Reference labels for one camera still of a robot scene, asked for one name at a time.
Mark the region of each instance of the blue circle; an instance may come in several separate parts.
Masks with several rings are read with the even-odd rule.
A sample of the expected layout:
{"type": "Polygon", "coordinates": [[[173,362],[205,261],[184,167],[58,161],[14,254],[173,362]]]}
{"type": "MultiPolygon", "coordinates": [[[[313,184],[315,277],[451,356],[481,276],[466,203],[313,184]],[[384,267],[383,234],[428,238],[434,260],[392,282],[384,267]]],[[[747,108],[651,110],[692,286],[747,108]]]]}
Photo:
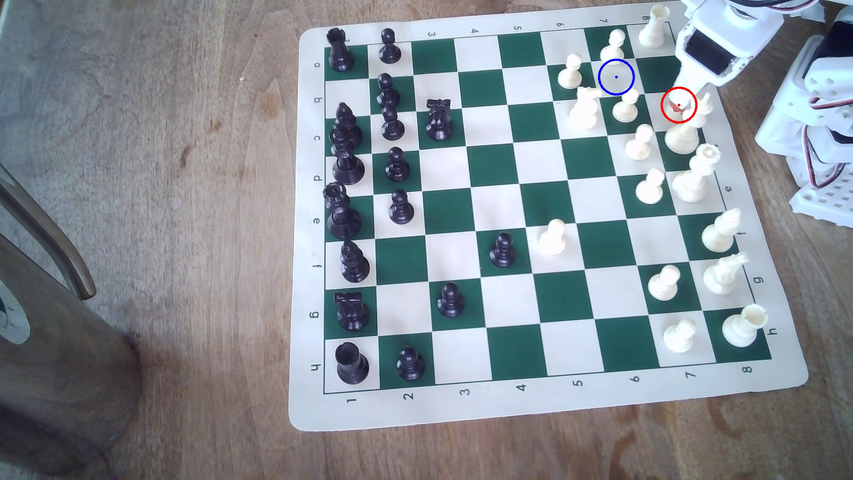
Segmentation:
{"type": "Polygon", "coordinates": [[[612,58],[608,61],[605,61],[604,64],[601,65],[601,68],[598,69],[598,86],[601,87],[601,89],[603,91],[606,91],[607,93],[609,93],[613,96],[619,96],[619,95],[623,95],[623,94],[627,93],[628,90],[630,90],[631,87],[634,86],[634,80],[636,80],[636,78],[637,78],[637,76],[634,73],[634,68],[631,66],[630,63],[626,62],[625,60],[622,60],[621,58],[612,58]],[[610,63],[611,61],[620,61],[620,62],[624,63],[625,65],[627,65],[628,69],[630,69],[630,71],[631,71],[631,85],[628,85],[628,88],[626,88],[625,91],[620,91],[619,93],[613,93],[612,91],[607,91],[607,89],[604,88],[604,85],[601,84],[601,70],[604,70],[604,67],[606,67],[607,64],[610,63]]]}

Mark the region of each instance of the wooden table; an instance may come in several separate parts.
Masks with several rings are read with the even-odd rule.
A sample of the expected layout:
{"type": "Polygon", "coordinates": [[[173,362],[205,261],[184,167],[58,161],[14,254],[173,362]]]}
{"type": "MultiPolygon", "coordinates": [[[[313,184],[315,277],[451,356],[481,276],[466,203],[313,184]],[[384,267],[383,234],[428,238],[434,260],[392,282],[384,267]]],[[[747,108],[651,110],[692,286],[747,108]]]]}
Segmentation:
{"type": "MultiPolygon", "coordinates": [[[[792,213],[784,160],[753,139],[804,40],[821,31],[800,19],[722,97],[797,321],[805,386],[362,432],[289,424],[299,35],[597,3],[9,0],[0,161],[77,245],[99,290],[88,305],[135,340],[146,367],[137,421],[84,474],[849,476],[853,230],[792,213]]],[[[0,225],[58,276],[9,215],[0,225]]]]}

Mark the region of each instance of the red circle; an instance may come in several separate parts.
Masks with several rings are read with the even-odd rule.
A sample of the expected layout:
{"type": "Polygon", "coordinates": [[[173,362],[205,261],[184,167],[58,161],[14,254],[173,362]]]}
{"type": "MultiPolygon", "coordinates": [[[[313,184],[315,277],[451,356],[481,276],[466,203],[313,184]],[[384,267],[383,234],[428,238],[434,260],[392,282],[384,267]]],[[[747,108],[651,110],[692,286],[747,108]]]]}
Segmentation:
{"type": "Polygon", "coordinates": [[[667,95],[669,95],[669,94],[670,94],[670,92],[671,92],[671,91],[673,91],[673,90],[684,90],[684,91],[686,91],[687,93],[689,93],[689,94],[690,94],[690,96],[691,96],[691,97],[693,97],[693,105],[695,105],[695,106],[697,106],[697,107],[699,106],[699,105],[698,105],[699,100],[696,100],[696,96],[693,94],[693,92],[691,92],[691,91],[690,91],[690,89],[688,89],[688,88],[684,88],[684,87],[682,87],[682,86],[674,86],[674,87],[670,88],[669,90],[667,90],[667,91],[666,91],[666,93],[665,93],[665,94],[660,98],[660,112],[661,112],[662,114],[664,114],[664,118],[666,118],[667,120],[671,121],[672,123],[685,123],[685,122],[689,122],[689,121],[690,121],[690,120],[691,120],[691,119],[696,115],[696,110],[698,110],[698,108],[694,107],[694,108],[693,108],[693,114],[692,114],[692,115],[690,115],[690,118],[688,118],[688,119],[686,119],[686,120],[675,121],[675,120],[671,119],[669,116],[667,116],[667,114],[666,114],[666,110],[664,110],[664,99],[665,99],[665,98],[666,98],[666,96],[667,96],[667,95]]]}

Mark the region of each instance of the chessboard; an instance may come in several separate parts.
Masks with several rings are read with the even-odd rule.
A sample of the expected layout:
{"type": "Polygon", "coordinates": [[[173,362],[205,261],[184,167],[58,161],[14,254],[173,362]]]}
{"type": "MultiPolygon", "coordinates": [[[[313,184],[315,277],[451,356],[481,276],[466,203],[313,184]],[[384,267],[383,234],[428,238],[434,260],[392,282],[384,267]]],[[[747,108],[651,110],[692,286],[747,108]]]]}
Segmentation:
{"type": "Polygon", "coordinates": [[[656,47],[640,41],[651,3],[305,32],[296,428],[806,381],[717,91],[701,92],[699,123],[664,107],[687,19],[682,3],[663,5],[656,47]],[[680,125],[698,149],[667,146],[680,125]]]}

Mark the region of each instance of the green square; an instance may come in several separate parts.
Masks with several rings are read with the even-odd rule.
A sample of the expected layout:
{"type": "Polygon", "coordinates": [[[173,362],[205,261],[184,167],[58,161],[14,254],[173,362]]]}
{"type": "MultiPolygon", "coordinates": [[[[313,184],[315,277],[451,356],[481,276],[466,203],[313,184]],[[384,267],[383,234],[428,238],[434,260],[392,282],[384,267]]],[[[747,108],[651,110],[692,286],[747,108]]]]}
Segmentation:
{"type": "Polygon", "coordinates": [[[616,175],[607,137],[570,138],[562,141],[563,160],[569,179],[616,175]]]}
{"type": "Polygon", "coordinates": [[[517,184],[515,151],[511,143],[468,147],[468,175],[472,187],[517,184]]]}
{"type": "Polygon", "coordinates": [[[539,324],[487,329],[492,380],[547,377],[539,324]]]}
{"type": "Polygon", "coordinates": [[[646,93],[666,92],[675,84],[682,69],[682,62],[675,56],[650,56],[637,58],[636,62],[636,74],[642,79],[642,89],[646,93]]]}
{"type": "Polygon", "coordinates": [[[735,347],[722,335],[722,322],[730,315],[740,314],[741,310],[742,308],[730,308],[705,312],[705,324],[708,325],[708,335],[711,337],[711,347],[714,348],[717,363],[771,359],[764,329],[758,330],[755,342],[748,347],[735,347]]]}
{"type": "Polygon", "coordinates": [[[579,223],[577,236],[581,243],[583,265],[587,268],[636,265],[628,222],[579,223]]]}
{"type": "Polygon", "coordinates": [[[533,275],[542,322],[592,318],[592,304],[586,274],[579,272],[538,273],[533,275]]]}
{"type": "Polygon", "coordinates": [[[471,189],[425,191],[423,202],[427,235],[474,230],[471,189]]]}
{"type": "MultiPolygon", "coordinates": [[[[562,64],[548,65],[548,77],[551,79],[551,95],[554,96],[555,101],[577,100],[577,88],[563,88],[557,83],[557,77],[565,68],[566,65],[562,64]]],[[[578,71],[581,73],[581,85],[579,86],[597,86],[595,75],[592,72],[592,63],[589,63],[588,61],[581,63],[581,67],[578,71]]]]}
{"type": "Polygon", "coordinates": [[[560,138],[557,116],[551,102],[509,106],[509,123],[514,142],[535,142],[560,138]]]}
{"type": "Polygon", "coordinates": [[[597,319],[595,329],[605,372],[660,367],[648,317],[597,319]]]}
{"type": "Polygon", "coordinates": [[[421,150],[442,149],[445,147],[461,147],[465,144],[465,125],[462,123],[462,110],[450,110],[450,120],[453,121],[453,135],[446,140],[433,140],[427,135],[429,112],[418,112],[418,144],[421,150]]]}
{"type": "Polygon", "coordinates": [[[531,272],[531,256],[527,245],[527,232],[523,228],[509,230],[493,230],[477,232],[477,251],[479,252],[480,277],[494,277],[496,275],[513,275],[515,273],[531,272]],[[513,238],[515,247],[515,262],[506,268],[495,266],[489,260],[489,251],[495,246],[497,236],[508,233],[513,238]]]}
{"type": "Polygon", "coordinates": [[[690,260],[716,260],[738,253],[738,241],[736,239],[732,242],[732,247],[721,254],[710,251],[702,243],[702,231],[708,225],[713,225],[714,220],[721,213],[678,216],[678,223],[681,225],[682,237],[684,238],[684,247],[688,250],[690,260]]]}
{"type": "MultiPolygon", "coordinates": [[[[362,142],[356,145],[352,153],[356,155],[370,155],[370,117],[356,117],[356,125],[362,129],[362,142]]],[[[326,156],[332,156],[332,141],[328,135],[334,127],[334,119],[326,119],[326,156]]]]}
{"type": "Polygon", "coordinates": [[[664,215],[675,215],[676,208],[672,205],[672,194],[670,188],[664,180],[661,185],[661,190],[664,191],[664,196],[660,201],[651,205],[640,202],[637,198],[637,185],[646,179],[646,175],[630,175],[627,177],[619,177],[619,192],[622,194],[622,204],[625,207],[625,215],[629,219],[639,219],[642,217],[662,217],[664,215]]]}
{"type": "Polygon", "coordinates": [[[377,238],[375,268],[379,285],[426,282],[426,238],[377,238]]]}
{"type": "Polygon", "coordinates": [[[634,104],[634,106],[637,107],[637,118],[628,123],[622,123],[621,121],[616,120],[612,114],[613,106],[622,101],[622,97],[603,97],[599,101],[601,102],[601,111],[604,112],[604,125],[607,128],[607,135],[623,135],[625,133],[634,134],[636,133],[638,126],[642,124],[652,124],[652,118],[648,114],[646,98],[644,98],[643,95],[640,95],[637,103],[634,104]]]}
{"type": "Polygon", "coordinates": [[[432,334],[409,333],[405,335],[389,335],[379,337],[379,368],[380,389],[411,389],[435,384],[435,357],[432,355],[432,334]],[[404,348],[414,348],[418,356],[424,359],[426,370],[417,380],[403,380],[397,374],[397,361],[404,348]]]}
{"type": "Polygon", "coordinates": [[[349,70],[338,72],[333,70],[328,65],[328,55],[332,49],[326,47],[323,51],[323,64],[325,65],[326,81],[331,80],[349,80],[349,79],[366,79],[368,77],[368,46],[367,45],[347,45],[346,48],[352,53],[356,62],[352,64],[349,70]]]}
{"type": "Polygon", "coordinates": [[[547,225],[553,219],[575,223],[568,182],[521,184],[521,203],[527,226],[547,225]]]}
{"type": "Polygon", "coordinates": [[[438,311],[438,299],[441,298],[441,288],[446,283],[430,282],[429,284],[429,298],[432,304],[432,330],[484,327],[483,290],[480,287],[479,278],[453,281],[459,287],[459,293],[465,300],[465,307],[458,317],[452,319],[448,319],[438,311]]]}
{"type": "Polygon", "coordinates": [[[396,189],[403,189],[406,193],[421,189],[421,154],[417,150],[403,152],[403,159],[409,163],[409,177],[402,182],[392,182],[385,175],[388,154],[373,155],[375,195],[392,193],[396,189]]]}
{"type": "MultiPolygon", "coordinates": [[[[415,77],[394,77],[394,90],[400,93],[400,103],[397,104],[398,112],[415,111],[415,77]]],[[[375,79],[370,80],[370,113],[381,114],[382,107],[376,102],[380,88],[375,79]]]]}
{"type": "MultiPolygon", "coordinates": [[[[318,191],[317,196],[322,199],[322,192],[318,191]]],[[[373,197],[372,196],[351,196],[350,197],[350,208],[357,211],[358,214],[362,217],[362,227],[358,229],[358,233],[355,234],[349,240],[364,240],[365,238],[373,238],[374,237],[374,223],[373,223],[373,197]]],[[[326,210],[326,218],[323,222],[328,222],[328,218],[332,216],[332,214],[326,210]]],[[[326,227],[327,223],[323,223],[323,229],[326,231],[326,242],[340,242],[341,239],[332,235],[328,227],[326,227]]]]}
{"type": "Polygon", "coordinates": [[[503,88],[501,70],[459,72],[459,92],[462,97],[462,107],[507,104],[507,93],[503,88]]]}
{"type": "Polygon", "coordinates": [[[326,290],[326,302],[323,311],[323,338],[374,337],[376,329],[376,287],[347,288],[326,290]],[[360,293],[362,302],[368,309],[368,324],[359,331],[344,330],[338,323],[338,305],[334,302],[336,293],[360,293]]]}
{"type": "Polygon", "coordinates": [[[456,71],[453,38],[412,42],[412,70],[415,75],[456,71]]]}
{"type": "Polygon", "coordinates": [[[690,272],[690,264],[685,262],[673,263],[678,267],[678,271],[682,273],[678,279],[676,286],[678,291],[676,296],[669,301],[660,301],[648,293],[648,281],[666,264],[660,265],[639,265],[637,268],[640,271],[640,281],[643,286],[643,294],[646,295],[646,305],[650,314],[655,313],[674,313],[674,312],[695,312],[702,309],[699,304],[699,295],[696,293],[696,283],[693,281],[693,274],[690,272]]]}
{"type": "Polygon", "coordinates": [[[497,44],[501,49],[501,64],[504,68],[545,64],[539,32],[498,35],[497,44]]]}

